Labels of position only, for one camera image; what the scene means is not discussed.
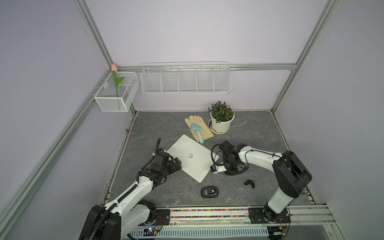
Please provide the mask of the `silver laptop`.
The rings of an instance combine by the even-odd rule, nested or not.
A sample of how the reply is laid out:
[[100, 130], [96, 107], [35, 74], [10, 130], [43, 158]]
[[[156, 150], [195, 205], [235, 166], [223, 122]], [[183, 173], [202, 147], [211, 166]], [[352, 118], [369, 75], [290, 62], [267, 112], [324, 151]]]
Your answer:
[[213, 165], [211, 151], [186, 135], [182, 135], [168, 150], [182, 163], [182, 170], [201, 183]]

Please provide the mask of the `black mouse battery cover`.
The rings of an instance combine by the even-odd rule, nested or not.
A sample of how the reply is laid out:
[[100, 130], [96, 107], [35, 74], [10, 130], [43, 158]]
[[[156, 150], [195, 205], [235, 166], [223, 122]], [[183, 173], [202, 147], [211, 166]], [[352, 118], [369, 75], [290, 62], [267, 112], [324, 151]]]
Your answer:
[[252, 189], [254, 189], [256, 187], [255, 182], [253, 180], [246, 180], [244, 182], [244, 185], [245, 186], [250, 186]]

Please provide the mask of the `black wireless mouse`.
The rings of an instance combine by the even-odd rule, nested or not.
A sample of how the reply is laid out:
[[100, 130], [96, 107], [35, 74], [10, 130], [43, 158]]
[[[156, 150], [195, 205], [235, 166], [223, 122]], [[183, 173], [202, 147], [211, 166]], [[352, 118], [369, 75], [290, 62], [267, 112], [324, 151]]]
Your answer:
[[206, 186], [201, 189], [201, 196], [205, 199], [214, 199], [219, 196], [219, 189], [215, 186]]

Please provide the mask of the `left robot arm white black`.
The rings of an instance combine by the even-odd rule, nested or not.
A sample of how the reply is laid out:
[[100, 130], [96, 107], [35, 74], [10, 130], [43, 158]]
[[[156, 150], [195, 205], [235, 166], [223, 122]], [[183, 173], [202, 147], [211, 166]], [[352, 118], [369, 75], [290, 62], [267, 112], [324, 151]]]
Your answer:
[[133, 240], [132, 230], [156, 221], [156, 204], [143, 197], [182, 169], [181, 161], [161, 149], [160, 143], [158, 138], [152, 158], [139, 169], [129, 188], [111, 202], [91, 208], [80, 240]]

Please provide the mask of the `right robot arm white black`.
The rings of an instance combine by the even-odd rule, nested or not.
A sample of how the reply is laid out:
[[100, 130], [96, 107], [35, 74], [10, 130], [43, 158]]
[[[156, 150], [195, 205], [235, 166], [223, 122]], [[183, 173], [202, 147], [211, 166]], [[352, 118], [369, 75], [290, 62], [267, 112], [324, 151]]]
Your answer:
[[249, 210], [251, 222], [275, 223], [284, 220], [290, 223], [287, 206], [300, 196], [313, 177], [294, 152], [273, 153], [228, 141], [211, 148], [211, 172], [225, 172], [235, 176], [246, 172], [250, 165], [256, 165], [275, 174], [278, 188], [263, 208]]

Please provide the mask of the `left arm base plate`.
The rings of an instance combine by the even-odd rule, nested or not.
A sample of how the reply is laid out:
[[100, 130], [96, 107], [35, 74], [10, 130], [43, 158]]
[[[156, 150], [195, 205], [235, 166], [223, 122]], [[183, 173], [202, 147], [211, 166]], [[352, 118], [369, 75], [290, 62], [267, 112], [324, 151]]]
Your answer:
[[140, 226], [168, 226], [171, 220], [170, 209], [157, 209], [153, 219], [140, 224]]

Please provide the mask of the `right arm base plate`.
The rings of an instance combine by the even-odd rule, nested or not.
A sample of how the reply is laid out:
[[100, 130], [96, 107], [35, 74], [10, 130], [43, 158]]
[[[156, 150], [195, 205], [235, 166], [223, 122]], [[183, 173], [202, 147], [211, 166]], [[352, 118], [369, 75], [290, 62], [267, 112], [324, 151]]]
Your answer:
[[248, 212], [252, 224], [291, 223], [291, 217], [287, 208], [284, 208], [283, 211], [278, 214], [264, 207], [248, 208]]

